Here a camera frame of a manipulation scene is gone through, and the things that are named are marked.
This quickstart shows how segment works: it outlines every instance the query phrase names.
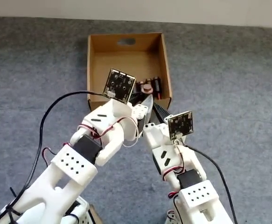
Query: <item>capacitor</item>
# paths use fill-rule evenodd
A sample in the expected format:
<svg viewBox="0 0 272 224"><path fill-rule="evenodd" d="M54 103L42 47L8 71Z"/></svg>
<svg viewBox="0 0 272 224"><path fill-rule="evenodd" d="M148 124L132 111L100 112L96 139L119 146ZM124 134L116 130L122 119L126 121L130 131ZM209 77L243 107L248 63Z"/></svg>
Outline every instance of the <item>capacitor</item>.
<svg viewBox="0 0 272 224"><path fill-rule="evenodd" d="M144 84L141 88L141 91L146 94L151 94L153 93L153 88L150 84Z"/></svg>
<svg viewBox="0 0 272 224"><path fill-rule="evenodd" d="M146 79L146 84L150 84L152 86L151 81L151 78Z"/></svg>
<svg viewBox="0 0 272 224"><path fill-rule="evenodd" d="M141 92L141 87L140 87L140 83L136 82L133 88L133 93L138 93L138 92Z"/></svg>
<svg viewBox="0 0 272 224"><path fill-rule="evenodd" d="M162 86L161 86L161 83L160 83L160 77L154 77L153 78L153 90L155 92L155 96L158 99L161 99Z"/></svg>

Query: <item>wire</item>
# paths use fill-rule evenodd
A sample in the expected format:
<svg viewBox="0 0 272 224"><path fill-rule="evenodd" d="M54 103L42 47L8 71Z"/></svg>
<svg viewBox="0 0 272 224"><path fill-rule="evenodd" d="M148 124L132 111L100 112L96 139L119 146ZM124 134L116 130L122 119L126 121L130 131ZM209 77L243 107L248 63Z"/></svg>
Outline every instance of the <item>wire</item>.
<svg viewBox="0 0 272 224"><path fill-rule="evenodd" d="M99 136L99 133L97 132L97 130L95 130L93 127L91 127L91 126L89 126L89 125L86 125L86 124L80 124L79 126L78 126L78 130L80 129L80 128L87 128L89 131L91 131L91 134L92 134L92 136L94 137L94 138L100 138L100 136Z"/></svg>
<svg viewBox="0 0 272 224"><path fill-rule="evenodd" d="M86 125L86 124L80 124L77 129L79 130L80 128L87 128L91 132L91 136L93 137L93 139L99 139L100 145L101 146L103 145L102 139L100 138L99 133L98 133L96 128L91 127L91 126Z"/></svg>
<svg viewBox="0 0 272 224"><path fill-rule="evenodd" d="M103 96L105 97L103 94L100 93L94 93L91 91L75 91L75 92L70 92L67 94L64 94L63 96L59 97L57 100L55 100L50 107L47 109L47 111L45 112L44 116L42 117L41 123L40 123L40 127L39 127L39 143L38 143L38 148L37 148L37 152L36 152L36 156L35 156L35 160L33 162L31 171L29 173L29 176L23 186L23 188L21 189L21 191L19 192L19 194L17 195L17 197L6 207L6 209L0 214L0 220L8 213L8 211L10 209L12 209L12 207L19 201L19 199L21 198L21 196L24 194L25 190L29 187L29 184L32 181L33 175L35 173L35 169L38 163L38 159L42 150L42 138L43 138L43 125L44 122L48 116L48 114L50 113L50 111L53 109L53 107L60 102L62 99L69 97L69 96L73 96L73 95L78 95L78 94L91 94L91 95L97 95L97 96Z"/></svg>
<svg viewBox="0 0 272 224"><path fill-rule="evenodd" d="M181 224L183 224L183 221L182 221L182 219L181 219L181 214L179 213L179 211L178 211L178 209L177 209L177 206L176 206L176 203L175 203L175 200L176 200L177 197L178 197L178 195L176 195L176 196L173 198L173 204L174 204L174 207L175 207L175 209L176 209L176 211L177 211L177 213L178 213L179 219L181 220Z"/></svg>
<svg viewBox="0 0 272 224"><path fill-rule="evenodd" d="M77 224L79 224L80 219L79 219L79 217L78 217L77 215L70 213L70 214L68 214L67 216L72 216L72 217L74 217L74 218L77 220Z"/></svg>
<svg viewBox="0 0 272 224"><path fill-rule="evenodd" d="M184 173L184 172L186 171L182 153L181 153L180 149L178 148L178 145L177 145L177 143L176 143L175 141L174 141L174 146L177 148L177 150L178 150L178 152L179 152L179 155L180 155L181 161L182 161L182 166L180 166L180 165L179 165L179 166L174 166L174 167L171 167L171 168L169 168L168 170L166 170L166 171L164 172L164 174L163 174L163 181L166 180L166 179L165 179L165 176L166 176L168 173L170 173L171 171L174 171L176 174L182 174L182 173Z"/></svg>
<svg viewBox="0 0 272 224"><path fill-rule="evenodd" d="M168 194L168 198L171 199L174 197L174 195L178 194L179 191L171 191L169 194Z"/></svg>
<svg viewBox="0 0 272 224"><path fill-rule="evenodd" d="M124 147L130 148L130 147L133 147L134 145L136 145L137 142L138 142L138 140L139 140L139 129L138 129L137 123L136 123L135 120L134 120L133 118L131 118L131 117L121 117L121 118L119 118L119 119L118 119L117 121L115 121L113 124L111 124L110 126L108 126L101 134L99 134L99 133L97 132L97 130L94 130L93 127L90 127L90 126L85 125L85 124L80 124L80 125L78 126L78 128L79 128L79 127L86 127L86 128L88 128L92 133L94 133L94 135L93 135L93 138L94 138L94 139L101 139L105 134L108 133L108 131L110 131L110 130L114 127L115 124L121 122L123 119L130 119L130 120L133 122L133 124L135 125L135 127L136 127L136 135L137 135L136 141L135 141L133 144L131 144L130 146L127 146L127 145L125 145L125 144L122 144Z"/></svg>
<svg viewBox="0 0 272 224"><path fill-rule="evenodd" d="M49 163L48 163L48 160L46 158L46 150L49 150L53 155L56 155L56 153L54 153L49 147L45 147L42 149L42 158L46 164L46 166L48 167L49 166Z"/></svg>
<svg viewBox="0 0 272 224"><path fill-rule="evenodd" d="M170 220L175 220L173 217L170 217L170 215L173 215L173 216L174 216L174 214L175 214L174 210L169 210L169 211L167 211L167 217L168 217L168 219L170 219Z"/></svg>
<svg viewBox="0 0 272 224"><path fill-rule="evenodd" d="M137 138L136 138L135 142L134 142L133 144L129 145L129 146L127 146L127 145L125 145L124 143L122 143L122 145L123 145L124 147L126 147L126 148L131 148L131 147L133 147L134 145L136 145L137 142L138 142L138 140L139 140L139 129L138 129L137 123L134 121L133 118L130 118L130 117L126 117L126 118L129 118L130 120L132 120L133 124L134 124L135 127L136 127L136 136L137 136Z"/></svg>
<svg viewBox="0 0 272 224"><path fill-rule="evenodd" d="M236 217L236 214L235 214L235 210L234 210L234 207L233 207L233 202L232 202L232 199L231 199L231 194L230 194L230 192L229 192L229 188L228 188L228 186L227 186L225 177L224 177L223 172L221 171L219 165L218 165L212 158L210 158L210 157L209 157L208 155L206 155L205 153L199 151L198 149L196 149L196 148L194 148L194 147L191 147L191 146L185 144L184 142L183 142L183 145L184 145L185 147L188 147L189 149L193 150L194 152L197 152L197 153L199 153L200 155L204 156L206 159L208 159L209 161L211 161L211 162L215 165L215 167L216 167L217 170L219 171L219 174L220 174L221 179L222 179L222 181L223 181L224 187L225 187L225 189L226 189L226 193L227 193L227 196L228 196L228 200L229 200L229 204L230 204L230 208L231 208L231 212L232 212L234 224L238 224L238 222L237 222L237 217Z"/></svg>

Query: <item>white wall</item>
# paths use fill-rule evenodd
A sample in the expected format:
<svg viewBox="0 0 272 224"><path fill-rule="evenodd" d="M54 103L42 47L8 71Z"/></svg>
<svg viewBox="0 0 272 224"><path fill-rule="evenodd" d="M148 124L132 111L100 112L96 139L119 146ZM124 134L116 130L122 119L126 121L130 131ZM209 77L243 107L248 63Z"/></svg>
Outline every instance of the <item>white wall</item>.
<svg viewBox="0 0 272 224"><path fill-rule="evenodd" d="M272 27L272 0L0 0L0 16Z"/></svg>

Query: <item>white plastic bracket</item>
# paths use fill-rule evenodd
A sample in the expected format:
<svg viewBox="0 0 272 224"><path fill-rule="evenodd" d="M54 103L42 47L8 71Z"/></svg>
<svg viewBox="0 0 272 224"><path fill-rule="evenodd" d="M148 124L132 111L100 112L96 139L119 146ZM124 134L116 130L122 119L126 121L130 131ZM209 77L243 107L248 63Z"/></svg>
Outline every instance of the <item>white plastic bracket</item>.
<svg viewBox="0 0 272 224"><path fill-rule="evenodd" d="M52 163L25 190L13 209L23 213L40 203L45 203L46 206L40 224L60 224L66 210L79 197L97 172L94 165L84 157L80 157L70 146L65 145L53 158ZM55 190L56 184L63 175L68 175L71 180L63 189ZM15 220L18 218L15 214L12 215ZM7 224L9 221L10 218L6 214L0 220L0 224Z"/></svg>
<svg viewBox="0 0 272 224"><path fill-rule="evenodd" d="M178 210L183 223L233 224L209 180L182 189L175 205L175 214Z"/></svg>

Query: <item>black cable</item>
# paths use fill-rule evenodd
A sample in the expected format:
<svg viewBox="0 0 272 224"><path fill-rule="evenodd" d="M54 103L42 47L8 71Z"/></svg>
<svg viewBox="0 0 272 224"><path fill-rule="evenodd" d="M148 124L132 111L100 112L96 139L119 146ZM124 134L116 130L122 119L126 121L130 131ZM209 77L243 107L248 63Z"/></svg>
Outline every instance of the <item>black cable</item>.
<svg viewBox="0 0 272 224"><path fill-rule="evenodd" d="M220 174L221 179L222 179L222 181L223 181L224 187L225 187L225 189L226 189L226 193L227 193L227 196L228 196L228 200L229 200L229 204L230 204L230 208L231 208L231 212L232 212L234 224L238 224L238 222L237 222L237 217L236 217L236 214L235 214L235 210L234 210L234 207L233 207L233 202L232 202L232 199L231 199L231 194L230 194L230 192L229 192L229 188L228 188L227 183L226 183L226 181L225 181L225 177L224 177L223 172L221 171L219 165L218 165L212 158L210 158L210 157L209 157L208 155L206 155L205 153L199 151L198 149L193 148L193 147L191 147L191 146L185 144L184 142L183 142L183 145L184 145L185 147L188 147L189 149L193 150L194 152L197 152L197 153L199 153L200 155L204 156L206 159L208 159L209 161L211 161L211 162L215 165L215 167L216 167L217 170L219 171L219 174Z"/></svg>
<svg viewBox="0 0 272 224"><path fill-rule="evenodd" d="M181 224L183 224L183 221L182 221L182 218L181 218L181 214L179 213L178 208L177 208L176 203L175 203L175 199L176 199L177 197L178 197L178 195L175 195L175 196L174 196L174 198L173 198L173 204L174 204L174 207L175 207L175 209L176 209L176 211L177 211L177 213L178 213L179 219L181 220Z"/></svg>
<svg viewBox="0 0 272 224"><path fill-rule="evenodd" d="M100 93L94 93L94 92L91 92L91 91L75 91L75 92L70 92L70 93L67 93L67 94L64 94L63 96L59 97L57 100L55 100L51 106L47 109L47 111L45 112L45 114L43 115L42 117L42 120L41 120L41 123L40 123L40 127L39 127L39 143L38 143L38 149L37 149L37 152L36 152L36 156L35 156L35 160L33 162L33 165L32 165L32 168L31 168L31 171L30 171L30 174L23 186L23 188L21 189L21 191L19 192L19 194L17 195L17 197L8 205L9 209L5 209L1 214L0 214L0 220L8 213L8 211L10 209L12 209L12 207L19 201L20 197L24 194L25 190L29 187L29 184L31 183L31 180L33 178L33 175L34 175L34 172L35 172L35 169L36 169L36 165L38 163L38 159L39 159L39 156L41 154L41 150L42 150L42 138L43 138L43 125L44 125L44 122L48 116L48 114L50 113L50 111L53 109L53 107L59 102L61 101L62 99L66 98L66 97L69 97L69 96L73 96L73 95L77 95L77 94L91 94L91 95L97 95L97 96L103 96L103 94L100 94Z"/></svg>
<svg viewBox="0 0 272 224"><path fill-rule="evenodd" d="M79 220L78 216L76 216L75 214L71 214L71 213L68 216L72 216L72 217L76 218L76 220L78 221L77 224L79 224L80 220Z"/></svg>

